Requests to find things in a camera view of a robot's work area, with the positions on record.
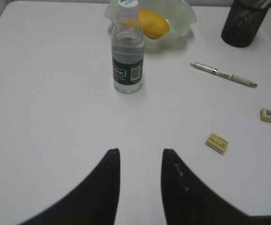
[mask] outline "eraser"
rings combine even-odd
[[[262,121],[266,121],[266,122],[271,123],[271,110],[262,108],[260,110],[260,119]]]
[[[211,135],[209,136],[205,144],[208,145],[210,148],[216,150],[218,153],[224,154],[229,142],[222,139],[220,136],[216,135],[215,133],[211,133]]]

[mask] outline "water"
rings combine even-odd
[[[119,63],[136,64],[141,62],[145,53],[145,37],[141,30],[121,26],[115,28],[111,40],[112,57]],[[142,78],[135,84],[121,84],[114,79],[114,86],[123,93],[132,93],[142,86]]]

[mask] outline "pen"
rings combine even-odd
[[[218,69],[203,65],[202,63],[191,62],[190,65],[192,67],[194,67],[194,68],[201,69],[201,70],[203,70],[205,72],[208,72],[208,73],[211,73],[211,74],[226,78],[226,79],[231,80],[231,81],[235,81],[235,82],[247,85],[247,86],[252,87],[252,88],[255,88],[255,87],[258,86],[253,81],[250,81],[250,80],[245,79],[245,78],[240,77],[240,76],[236,76],[234,74],[222,73]]]

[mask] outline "bottle cap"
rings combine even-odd
[[[123,17],[137,17],[139,14],[138,0],[118,0],[118,13]]]

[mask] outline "pen tip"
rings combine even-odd
[[[256,84],[255,82],[251,82],[250,85],[251,87],[254,87],[254,88],[258,86],[258,84]]]

